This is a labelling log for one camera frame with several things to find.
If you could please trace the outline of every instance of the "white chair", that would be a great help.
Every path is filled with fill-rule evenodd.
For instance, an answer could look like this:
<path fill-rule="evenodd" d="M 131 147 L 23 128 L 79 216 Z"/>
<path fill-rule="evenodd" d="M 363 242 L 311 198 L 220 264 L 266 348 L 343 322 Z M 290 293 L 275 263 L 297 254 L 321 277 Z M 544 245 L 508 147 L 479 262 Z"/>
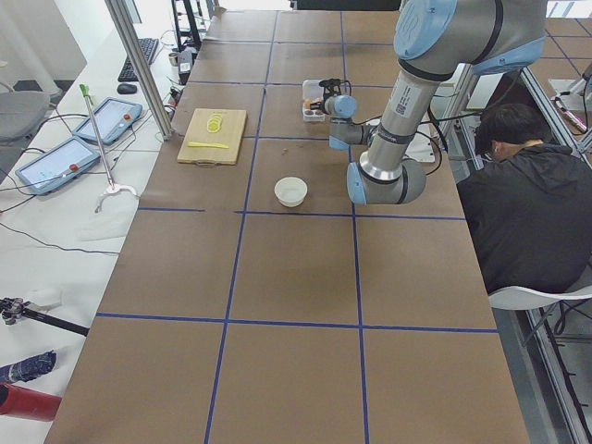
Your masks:
<path fill-rule="evenodd" d="M 511 286 L 493 291 L 489 295 L 489 305 L 501 310 L 534 310 L 536 308 L 549 307 L 533 327 L 532 331 L 524 338 L 525 345 L 544 324 L 555 307 L 562 301 L 582 301 L 592 298 L 592 285 L 566 293 L 544 293 L 527 289 L 525 287 Z"/>
<path fill-rule="evenodd" d="M 0 68 L 6 62 L 0 60 Z M 49 109 L 49 94 L 38 91 L 14 91 L 0 81 L 7 92 L 0 92 L 0 145 L 10 144 L 35 134 Z"/>

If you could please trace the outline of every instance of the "wooden cutting board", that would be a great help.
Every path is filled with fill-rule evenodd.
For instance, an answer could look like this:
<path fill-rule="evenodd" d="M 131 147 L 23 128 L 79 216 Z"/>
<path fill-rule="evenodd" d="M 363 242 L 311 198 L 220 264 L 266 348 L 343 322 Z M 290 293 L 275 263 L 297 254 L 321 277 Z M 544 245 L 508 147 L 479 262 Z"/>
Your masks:
<path fill-rule="evenodd" d="M 196 108 L 185 133 L 177 161 L 183 164 L 203 162 L 236 165 L 246 121 L 247 112 L 243 109 Z M 211 129 L 217 122 L 219 122 L 219 130 L 209 131 L 208 126 Z M 190 142 L 216 143 L 226 145 L 228 148 L 191 147 Z"/>

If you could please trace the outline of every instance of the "black hair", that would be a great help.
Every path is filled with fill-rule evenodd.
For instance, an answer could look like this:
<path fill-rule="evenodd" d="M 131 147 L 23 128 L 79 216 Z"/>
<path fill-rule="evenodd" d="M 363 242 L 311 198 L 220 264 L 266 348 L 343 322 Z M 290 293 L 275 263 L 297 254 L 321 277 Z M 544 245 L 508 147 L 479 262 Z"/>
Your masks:
<path fill-rule="evenodd" d="M 496 106 L 481 117 L 475 134 L 475 153 L 491 151 L 493 141 L 522 144 L 540 139 L 550 140 L 551 131 L 537 110 L 523 104 Z"/>

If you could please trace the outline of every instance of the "white bowl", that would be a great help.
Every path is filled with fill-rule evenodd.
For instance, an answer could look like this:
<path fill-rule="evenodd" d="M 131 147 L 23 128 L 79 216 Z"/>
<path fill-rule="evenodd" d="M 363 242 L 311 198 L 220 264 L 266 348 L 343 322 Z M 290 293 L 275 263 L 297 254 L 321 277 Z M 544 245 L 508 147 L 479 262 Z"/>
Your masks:
<path fill-rule="evenodd" d="M 280 179 L 274 187 L 274 193 L 279 202 L 289 207 L 300 205 L 307 192 L 306 182 L 299 178 Z"/>

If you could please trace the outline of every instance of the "small container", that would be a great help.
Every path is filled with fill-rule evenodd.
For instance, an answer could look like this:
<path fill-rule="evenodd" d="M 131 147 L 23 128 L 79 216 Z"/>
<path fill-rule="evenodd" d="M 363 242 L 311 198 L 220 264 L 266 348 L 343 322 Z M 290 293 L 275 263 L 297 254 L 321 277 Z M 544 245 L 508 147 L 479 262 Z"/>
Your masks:
<path fill-rule="evenodd" d="M 288 207 L 300 205 L 304 201 L 307 192 L 306 182 L 292 177 L 278 180 L 274 188 L 274 193 L 279 202 Z"/>
<path fill-rule="evenodd" d="M 305 80 L 302 83 L 302 119 L 305 122 L 324 122 L 325 114 L 319 109 L 311 109 L 311 104 L 323 101 L 321 80 Z"/>
<path fill-rule="evenodd" d="M 168 53 L 168 63 L 171 67 L 177 67 L 179 65 L 179 53 Z"/>

